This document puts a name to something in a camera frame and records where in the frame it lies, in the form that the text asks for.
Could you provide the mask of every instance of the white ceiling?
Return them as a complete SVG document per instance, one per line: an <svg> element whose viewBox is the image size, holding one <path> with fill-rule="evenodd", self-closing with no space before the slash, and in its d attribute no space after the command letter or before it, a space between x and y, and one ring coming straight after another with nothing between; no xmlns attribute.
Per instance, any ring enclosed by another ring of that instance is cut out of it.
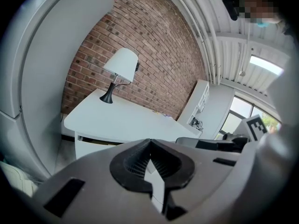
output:
<svg viewBox="0 0 299 224"><path fill-rule="evenodd" d="M203 19L205 29L212 42L211 31L207 25L208 18L204 16L204 13L196 0L191 1L197 7L198 13ZM222 0L202 1L206 7L206 15L208 14L212 21L218 41L221 78L238 82L266 95L266 89L276 78L276 75L263 68L250 64L250 56L259 56L284 68L292 53L292 38L282 34L281 29L278 28L276 24L270 24L266 28L260 28L256 24L246 22L245 19L239 18L237 21L231 20ZM188 14L187 12L182 10L181 12L185 17L188 16L186 15ZM194 22L191 22L189 17L186 19L191 23L191 27L194 29ZM240 70L246 72L244 77L239 76Z"/></svg>

